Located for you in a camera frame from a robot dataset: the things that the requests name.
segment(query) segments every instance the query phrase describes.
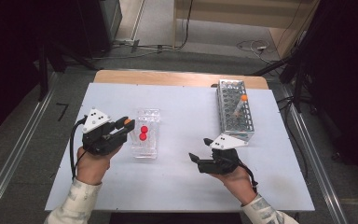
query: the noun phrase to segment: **table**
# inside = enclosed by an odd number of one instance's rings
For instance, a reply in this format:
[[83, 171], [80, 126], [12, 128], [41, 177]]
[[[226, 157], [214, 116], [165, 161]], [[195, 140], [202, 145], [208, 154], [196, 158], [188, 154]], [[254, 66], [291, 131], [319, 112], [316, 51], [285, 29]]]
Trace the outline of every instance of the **table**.
[[[175, 0], [172, 45], [175, 45], [176, 20], [187, 19], [190, 0]], [[281, 58], [307, 30], [319, 0], [195, 0], [191, 20], [269, 27]]]
[[[158, 105], [161, 110], [158, 158], [136, 160], [131, 156], [131, 144], [126, 143], [106, 173], [96, 210], [137, 213], [240, 210], [238, 201], [227, 189], [218, 180], [200, 174], [197, 165], [188, 157], [188, 152], [192, 152], [207, 158], [211, 150], [203, 145], [202, 139], [215, 138], [220, 133], [217, 110], [214, 110], [217, 105], [215, 89], [210, 88], [220, 78], [242, 79], [248, 87], [255, 135], [248, 147], [237, 150], [242, 161], [255, 173], [260, 183], [259, 191], [277, 209], [314, 210], [278, 107], [264, 78], [134, 70], [98, 72], [94, 83], [89, 85], [78, 118], [88, 113], [92, 106], [114, 111], [115, 116], [127, 113], [133, 117], [132, 107]], [[152, 85], [156, 83], [171, 86]], [[178, 95], [182, 96], [180, 101], [171, 100]], [[188, 125], [193, 120], [200, 125]], [[76, 132], [75, 148], [81, 145], [79, 139], [81, 132]], [[62, 202], [70, 179], [66, 150], [46, 210]]]

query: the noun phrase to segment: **floor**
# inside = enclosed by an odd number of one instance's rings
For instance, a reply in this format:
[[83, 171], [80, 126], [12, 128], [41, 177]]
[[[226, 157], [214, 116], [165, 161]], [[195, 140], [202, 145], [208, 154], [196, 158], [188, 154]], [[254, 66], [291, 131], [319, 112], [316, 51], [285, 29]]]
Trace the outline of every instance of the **floor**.
[[[158, 0], [121, 0], [124, 13], [135, 11], [143, 6], [142, 13], [137, 16], [130, 15], [132, 23], [138, 24], [136, 29], [125, 28], [118, 33], [120, 41], [140, 40], [140, 45], [171, 44], [171, 13], [172, 1]], [[133, 10], [125, 7], [133, 4]], [[177, 44], [184, 36], [182, 21], [178, 21]], [[242, 48], [237, 44], [241, 41], [263, 40], [269, 42], [268, 50], [258, 55], [252, 51], [249, 42], [244, 42]], [[180, 51], [166, 51], [156, 54], [155, 50], [138, 49], [131, 53], [131, 48], [117, 48], [101, 59], [92, 62], [106, 69], [146, 69], [159, 71], [186, 71], [211, 74], [245, 75], [265, 67], [268, 62], [280, 60], [268, 29], [263, 27], [249, 27], [227, 25], [219, 23], [202, 23], [190, 21], [188, 40]], [[92, 82], [95, 71], [90, 71], [82, 65], [69, 62], [70, 66], [64, 74], [53, 73], [50, 76], [50, 97], [45, 105], [39, 104], [38, 87], [35, 87], [10, 114], [0, 128], [0, 172], [5, 167], [8, 158], [18, 156], [18, 160], [9, 167], [5, 174], [12, 174], [5, 185], [0, 186], [0, 223], [43, 223], [48, 212], [44, 211], [46, 201], [54, 181], [54, 176], [60, 165], [63, 151], [66, 147], [69, 133], [76, 122], [78, 108], [88, 87]], [[277, 69], [263, 77], [273, 90], [277, 100], [287, 96], [286, 91], [291, 90], [290, 85], [283, 86], [277, 79], [282, 69]], [[68, 105], [62, 115], [62, 105]], [[30, 130], [26, 144], [19, 146], [18, 140], [24, 139], [23, 130], [27, 130], [30, 118], [35, 118], [34, 109], [43, 107], [44, 113], [34, 120], [35, 126]], [[314, 212], [299, 213], [300, 223], [358, 223], [358, 167], [346, 164], [340, 160], [332, 161], [335, 152], [323, 123], [317, 116], [311, 114], [308, 105], [302, 105], [302, 118], [304, 119], [310, 138], [322, 161], [327, 176], [342, 206], [345, 219], [334, 219], [331, 207], [326, 203], [323, 186], [317, 176], [318, 171], [310, 165], [310, 157], [305, 153], [305, 162], [301, 151], [303, 136], [298, 131], [295, 117], [287, 117], [290, 130], [294, 133], [291, 138], [298, 162], [304, 174], [308, 174], [309, 191], [315, 205]], [[10, 154], [22, 147], [23, 151], [17, 155]], [[249, 223], [244, 215], [243, 223]], [[110, 214], [106, 212], [93, 212], [89, 223], [108, 223]]]

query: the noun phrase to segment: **person's right hand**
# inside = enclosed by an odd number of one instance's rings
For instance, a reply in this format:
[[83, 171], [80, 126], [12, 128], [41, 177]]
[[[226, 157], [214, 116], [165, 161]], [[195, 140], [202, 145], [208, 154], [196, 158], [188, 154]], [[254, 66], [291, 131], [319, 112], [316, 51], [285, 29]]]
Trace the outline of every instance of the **person's right hand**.
[[242, 205], [250, 203], [257, 196], [252, 188], [248, 173], [240, 166], [230, 174], [211, 176], [222, 181], [226, 188], [242, 203]]

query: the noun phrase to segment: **person's left hand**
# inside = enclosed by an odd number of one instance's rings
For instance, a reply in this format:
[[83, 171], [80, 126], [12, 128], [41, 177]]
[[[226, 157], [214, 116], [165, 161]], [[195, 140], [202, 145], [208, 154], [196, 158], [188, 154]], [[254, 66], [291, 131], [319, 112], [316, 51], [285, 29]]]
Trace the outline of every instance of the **person's left hand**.
[[[100, 185], [106, 171], [110, 168], [110, 160], [120, 151], [122, 146], [106, 156], [94, 156], [88, 152], [77, 164], [76, 179], [88, 185]], [[77, 159], [85, 152], [83, 147], [77, 151]]]

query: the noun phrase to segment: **orange cap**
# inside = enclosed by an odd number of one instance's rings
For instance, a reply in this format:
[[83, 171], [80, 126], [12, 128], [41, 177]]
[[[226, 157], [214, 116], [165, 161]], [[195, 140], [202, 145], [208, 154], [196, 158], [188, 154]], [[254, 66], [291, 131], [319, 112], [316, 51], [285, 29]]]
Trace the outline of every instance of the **orange cap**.
[[242, 100], [242, 101], [247, 101], [247, 100], [248, 100], [248, 95], [245, 95], [245, 94], [242, 95], [242, 96], [241, 96], [241, 100]]

